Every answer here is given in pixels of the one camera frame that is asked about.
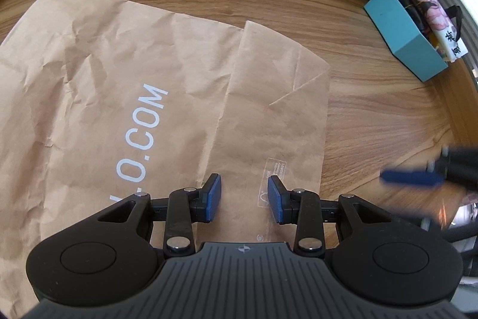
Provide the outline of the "brown paper shopping bag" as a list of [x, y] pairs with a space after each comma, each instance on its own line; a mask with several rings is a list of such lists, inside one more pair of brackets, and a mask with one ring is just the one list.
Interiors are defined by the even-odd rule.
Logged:
[[1, 43], [1, 310], [41, 240], [143, 191], [222, 178], [203, 241], [292, 241], [266, 177], [318, 190], [330, 66], [261, 24], [128, 0], [36, 0]]

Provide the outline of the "floral folded bag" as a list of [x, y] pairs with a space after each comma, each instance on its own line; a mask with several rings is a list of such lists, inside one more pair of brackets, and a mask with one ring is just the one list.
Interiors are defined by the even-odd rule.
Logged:
[[425, 23], [424, 35], [446, 62], [455, 62], [468, 53], [462, 39], [463, 11], [444, 8], [438, 0], [410, 0]]

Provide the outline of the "black folded bag in box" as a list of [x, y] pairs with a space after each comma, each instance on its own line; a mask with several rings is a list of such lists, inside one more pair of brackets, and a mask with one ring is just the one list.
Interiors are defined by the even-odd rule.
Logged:
[[446, 39], [457, 42], [461, 38], [463, 11], [453, 5], [446, 9], [439, 7], [437, 0], [414, 3], [412, 0], [399, 0], [412, 21], [425, 36], [443, 31]]

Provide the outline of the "teal storage box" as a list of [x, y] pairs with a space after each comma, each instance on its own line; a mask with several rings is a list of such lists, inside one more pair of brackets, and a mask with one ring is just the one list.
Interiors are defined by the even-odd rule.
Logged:
[[364, 10], [392, 54], [420, 81], [426, 82], [448, 67], [399, 0], [369, 0]]

